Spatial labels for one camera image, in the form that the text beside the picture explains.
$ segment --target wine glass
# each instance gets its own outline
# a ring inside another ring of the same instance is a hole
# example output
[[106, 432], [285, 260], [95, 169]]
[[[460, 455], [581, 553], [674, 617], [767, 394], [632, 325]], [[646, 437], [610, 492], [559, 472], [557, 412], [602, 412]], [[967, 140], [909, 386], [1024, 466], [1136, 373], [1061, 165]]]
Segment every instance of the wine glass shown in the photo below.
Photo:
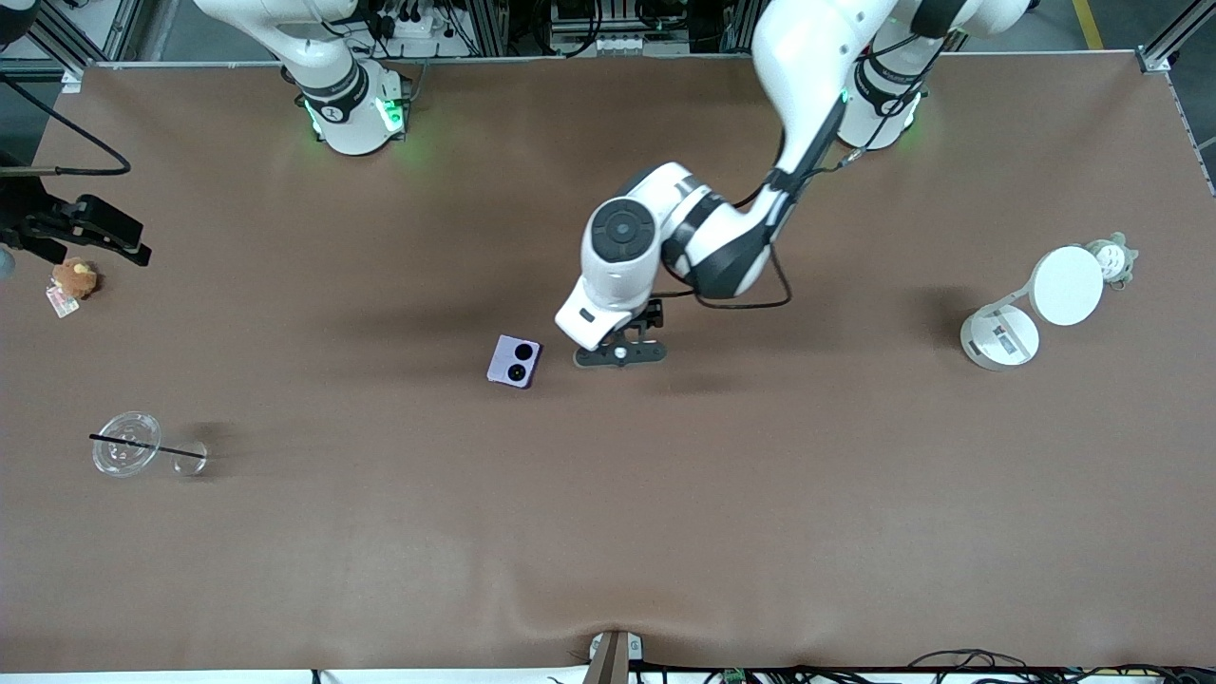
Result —
[[207, 465], [207, 445], [187, 441], [162, 447], [161, 424], [142, 411], [126, 411], [109, 420], [94, 436], [92, 462], [111, 477], [130, 477], [142, 471], [157, 454], [173, 456], [178, 475], [198, 475]]

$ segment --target yellow floor line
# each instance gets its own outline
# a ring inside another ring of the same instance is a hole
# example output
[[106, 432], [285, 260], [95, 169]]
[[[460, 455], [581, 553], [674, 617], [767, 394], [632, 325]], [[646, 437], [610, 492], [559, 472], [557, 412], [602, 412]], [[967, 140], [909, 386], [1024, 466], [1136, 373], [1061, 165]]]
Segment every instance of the yellow floor line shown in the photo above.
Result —
[[1085, 45], [1090, 50], [1104, 50], [1102, 35], [1098, 34], [1098, 24], [1093, 23], [1093, 11], [1090, 10], [1090, 0], [1073, 0], [1073, 9], [1076, 10], [1076, 19], [1081, 22]]

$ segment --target black stick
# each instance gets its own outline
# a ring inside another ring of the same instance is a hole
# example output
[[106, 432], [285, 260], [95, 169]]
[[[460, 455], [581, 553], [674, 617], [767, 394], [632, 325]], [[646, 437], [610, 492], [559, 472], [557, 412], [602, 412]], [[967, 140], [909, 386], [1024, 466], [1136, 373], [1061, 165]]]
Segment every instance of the black stick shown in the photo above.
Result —
[[96, 439], [97, 442], [109, 442], [112, 444], [126, 444], [128, 447], [139, 447], [141, 449], [159, 449], [167, 454], [178, 454], [179, 456], [190, 456], [192, 459], [206, 460], [207, 456], [202, 454], [192, 454], [190, 452], [182, 452], [181, 449], [170, 449], [169, 447], [157, 447], [156, 444], [148, 444], [146, 442], [131, 442], [130, 439], [118, 439], [117, 437], [106, 437], [105, 434], [90, 434], [89, 439]]

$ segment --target floor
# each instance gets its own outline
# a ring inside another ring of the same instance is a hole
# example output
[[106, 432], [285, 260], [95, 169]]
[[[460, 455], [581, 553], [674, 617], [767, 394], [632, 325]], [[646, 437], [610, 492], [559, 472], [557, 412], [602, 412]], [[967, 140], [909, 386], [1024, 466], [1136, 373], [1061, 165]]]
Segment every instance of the floor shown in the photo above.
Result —
[[[972, 38], [964, 51], [1133, 49], [1164, 28], [1186, 5], [1187, 0], [1042, 0], [1008, 32]], [[191, 0], [168, 0], [164, 7], [169, 30], [161, 40], [143, 46], [141, 52], [147, 58], [201, 62], [270, 57], [244, 34], [203, 15]], [[1090, 16], [1087, 32], [1080, 17]], [[1170, 78], [1207, 167], [1216, 168], [1216, 21], [1186, 44]], [[44, 101], [52, 101], [56, 95], [50, 85], [32, 84], [30, 89]], [[45, 117], [16, 100], [12, 92], [0, 91], [0, 120], [4, 123], [0, 145], [19, 157], [29, 157], [41, 136]]]

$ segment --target toy tag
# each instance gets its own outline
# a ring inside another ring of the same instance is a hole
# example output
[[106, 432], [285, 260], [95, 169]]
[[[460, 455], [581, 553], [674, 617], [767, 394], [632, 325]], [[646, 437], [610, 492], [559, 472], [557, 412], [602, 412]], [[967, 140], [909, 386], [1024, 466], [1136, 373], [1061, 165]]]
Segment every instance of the toy tag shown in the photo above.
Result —
[[51, 301], [51, 305], [55, 307], [55, 313], [60, 318], [80, 308], [80, 302], [77, 302], [75, 297], [68, 297], [58, 285], [55, 285], [54, 280], [51, 286], [46, 288], [46, 298]]

